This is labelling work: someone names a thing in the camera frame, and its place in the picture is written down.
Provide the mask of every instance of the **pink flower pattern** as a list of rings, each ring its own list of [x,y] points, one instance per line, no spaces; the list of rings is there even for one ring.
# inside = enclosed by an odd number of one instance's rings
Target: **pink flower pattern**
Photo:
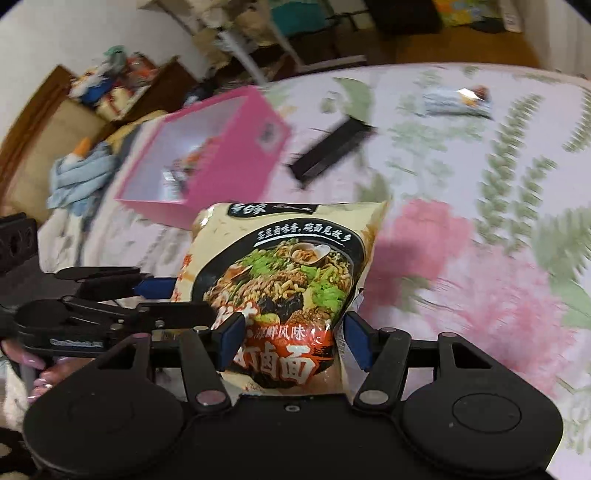
[[[464,336],[547,395],[568,361],[574,331],[561,325],[566,311],[548,275],[524,257],[471,240],[467,219],[441,202],[413,200],[376,242],[361,315],[390,305],[400,278],[420,276],[418,314],[437,333]]]
[[[566,308],[548,275],[501,247],[472,243],[432,285],[419,312],[433,330],[452,330],[552,395],[568,364],[564,351],[574,332],[561,325]]]
[[[471,232],[470,222],[453,217],[447,203],[415,199],[404,205],[376,240],[363,310],[369,313],[380,305],[394,305],[400,278],[436,280],[448,260],[470,242]]]

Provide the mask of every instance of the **screw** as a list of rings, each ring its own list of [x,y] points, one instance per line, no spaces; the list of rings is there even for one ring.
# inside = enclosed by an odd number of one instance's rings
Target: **screw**
[[[381,390],[366,390],[359,395],[359,399],[367,405],[381,405],[389,398],[388,394]]]
[[[204,390],[197,395],[197,401],[204,407],[219,405],[226,400],[226,394],[219,390]]]

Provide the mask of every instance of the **clam illustration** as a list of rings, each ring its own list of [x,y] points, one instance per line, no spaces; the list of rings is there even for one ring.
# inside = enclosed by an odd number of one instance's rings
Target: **clam illustration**
[[[291,247],[291,257],[294,261],[313,267],[322,263],[324,258],[330,253],[328,245],[314,245],[309,243],[299,243]]]
[[[247,265],[246,267],[238,264],[230,265],[222,278],[225,282],[241,281],[248,275],[251,268],[252,265]]]

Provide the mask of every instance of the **blue gripper pad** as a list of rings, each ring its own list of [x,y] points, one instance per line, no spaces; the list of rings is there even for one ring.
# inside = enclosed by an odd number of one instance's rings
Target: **blue gripper pad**
[[[371,328],[355,312],[347,312],[343,318],[345,342],[355,357],[359,368],[369,372],[374,365],[374,356],[371,349],[371,336],[375,329]]]
[[[246,337],[246,320],[242,313],[234,313],[216,330],[219,335],[216,370],[223,372],[236,356],[236,352]]]
[[[134,292],[147,300],[169,299],[176,282],[176,277],[146,278],[134,288]]]

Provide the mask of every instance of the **wooden floor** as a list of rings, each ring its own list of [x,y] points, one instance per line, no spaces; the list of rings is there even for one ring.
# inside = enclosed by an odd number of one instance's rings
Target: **wooden floor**
[[[416,62],[483,62],[539,67],[522,34],[488,34],[469,27],[444,28],[438,34],[386,38],[373,29],[339,27],[336,45],[341,56],[364,54],[370,65]],[[335,57],[330,34],[322,32],[292,42],[306,63]],[[288,77],[290,66],[279,77]]]

